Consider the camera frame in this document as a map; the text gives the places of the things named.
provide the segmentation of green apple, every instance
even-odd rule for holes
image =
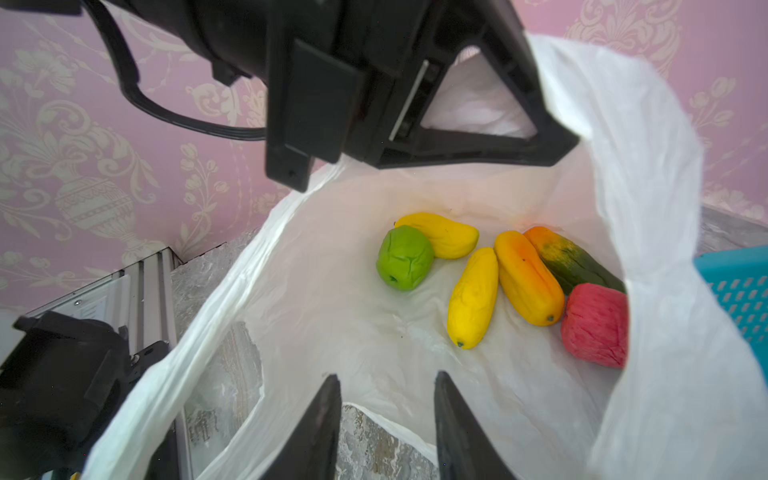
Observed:
[[[376,271],[397,290],[415,289],[429,273],[435,251],[429,239],[416,228],[403,225],[384,237]]]

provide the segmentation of pink wallpaper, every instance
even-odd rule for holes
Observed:
[[[768,4],[513,0],[531,31],[641,56],[707,145],[703,201],[768,224]],[[116,8],[141,87],[180,113],[264,125],[264,87],[225,88],[179,40]],[[164,246],[189,260],[252,230],[287,190],[263,145],[135,110],[86,18],[0,12],[0,308],[28,311]]]

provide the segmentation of toy fruit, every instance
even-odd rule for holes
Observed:
[[[429,239],[416,228],[403,225],[384,237],[376,271],[397,290],[413,290],[429,273],[435,252]]]
[[[565,295],[539,259],[536,249],[519,232],[504,232],[493,246],[498,280],[512,306],[531,325],[554,325],[563,314]]]
[[[448,304],[448,336],[463,349],[482,340],[493,316],[498,292],[498,261],[490,247],[474,252]]]
[[[622,292],[582,283],[568,297],[560,332],[576,358],[621,368],[627,361],[629,303]]]
[[[562,235],[557,235],[545,227],[533,227],[525,232],[525,238],[533,244],[541,261],[554,278],[558,279],[566,295],[570,295],[579,283],[593,283],[620,292],[626,291],[621,280],[583,248]]]
[[[395,227],[401,225],[409,225],[425,234],[438,258],[455,259],[469,255],[480,238],[478,229],[435,214],[406,215],[395,222]]]

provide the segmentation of yellow fruit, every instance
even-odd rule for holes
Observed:
[[[519,232],[504,232],[493,246],[498,280],[515,310],[531,325],[549,326],[560,320],[565,295],[542,263],[536,249]]]
[[[395,227],[401,225],[409,225],[425,234],[438,258],[469,255],[480,238],[478,229],[435,214],[406,215],[395,223]]]
[[[469,257],[448,304],[448,336],[469,350],[480,343],[493,316],[498,292],[498,261],[490,247]]]

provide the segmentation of blue basket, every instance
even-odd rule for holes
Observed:
[[[752,346],[768,381],[768,247],[705,253],[694,265]]]

